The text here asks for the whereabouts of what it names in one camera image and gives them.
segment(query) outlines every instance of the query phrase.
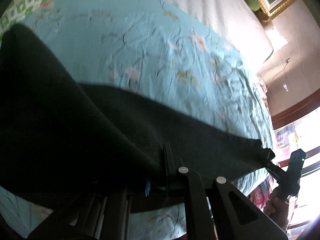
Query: window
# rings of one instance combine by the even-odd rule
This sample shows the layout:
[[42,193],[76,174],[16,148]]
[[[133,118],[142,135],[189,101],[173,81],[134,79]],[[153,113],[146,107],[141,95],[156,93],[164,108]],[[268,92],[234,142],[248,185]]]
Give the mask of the window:
[[297,121],[275,130],[277,161],[287,170],[290,154],[302,149],[307,153],[300,179],[300,191],[294,201],[290,231],[301,233],[307,222],[320,213],[320,107]]

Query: pink flower print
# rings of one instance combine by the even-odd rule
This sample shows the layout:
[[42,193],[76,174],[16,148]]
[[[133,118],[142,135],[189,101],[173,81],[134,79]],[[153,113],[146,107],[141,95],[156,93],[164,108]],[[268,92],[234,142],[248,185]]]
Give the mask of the pink flower print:
[[140,79],[140,74],[141,74],[140,71],[132,66],[128,67],[125,72],[129,76],[129,78],[132,80],[138,81]]
[[254,196],[257,200],[261,200],[262,198],[264,198],[262,192],[255,192]]
[[224,111],[224,110],[222,110],[222,111],[220,111],[219,113],[218,113],[218,116],[220,117],[220,119],[221,120],[223,120],[223,121],[225,121],[226,119],[227,119],[227,114],[226,114],[226,112]]
[[54,7],[54,2],[56,0],[49,0],[49,1],[46,1],[44,2],[43,4],[41,4],[41,7],[44,8],[44,9],[52,9]]
[[177,46],[174,45],[171,41],[168,41],[168,44],[171,49],[177,49]]
[[223,82],[223,78],[219,76],[217,73],[216,74],[211,73],[211,79],[212,81],[216,82],[218,85],[220,85]]
[[205,39],[199,35],[193,33],[191,36],[192,41],[197,45],[197,49],[200,52],[209,52],[207,46],[205,45]]
[[223,44],[223,47],[226,49],[226,50],[231,50],[231,48],[232,48],[232,46],[228,43],[228,42],[225,42],[224,44]]
[[118,73],[116,71],[110,71],[110,77],[112,79],[116,79],[118,77]]

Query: green patterned pillow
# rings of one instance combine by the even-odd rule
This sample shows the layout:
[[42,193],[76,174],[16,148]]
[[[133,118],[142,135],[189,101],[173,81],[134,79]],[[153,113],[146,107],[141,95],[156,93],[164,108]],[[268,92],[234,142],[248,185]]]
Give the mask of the green patterned pillow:
[[38,9],[46,0],[13,0],[0,19],[0,39],[13,24]]

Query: hand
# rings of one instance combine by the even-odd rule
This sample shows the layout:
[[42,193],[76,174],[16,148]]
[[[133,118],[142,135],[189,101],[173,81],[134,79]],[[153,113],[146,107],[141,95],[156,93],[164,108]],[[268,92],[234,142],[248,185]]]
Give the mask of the hand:
[[289,201],[277,197],[278,188],[276,187],[269,196],[269,200],[263,212],[270,217],[284,231],[288,226]]

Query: black bracket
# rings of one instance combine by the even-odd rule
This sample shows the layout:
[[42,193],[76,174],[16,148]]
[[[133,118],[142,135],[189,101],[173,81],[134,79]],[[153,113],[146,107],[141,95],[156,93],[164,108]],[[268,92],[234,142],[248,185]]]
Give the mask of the black bracket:
[[[270,149],[261,150],[266,157],[261,163],[278,181],[282,198],[286,199],[289,195],[297,194],[305,153],[302,150],[293,152],[288,170],[285,172],[271,162],[275,155]],[[288,239],[286,233],[273,220],[261,212],[226,178],[218,177],[212,180],[210,184],[212,186],[208,187],[208,178],[205,178],[204,183],[196,171],[181,165],[181,159],[172,156],[169,143],[164,145],[164,153],[167,192],[178,189],[186,192],[188,240],[214,240],[214,224],[219,240]]]

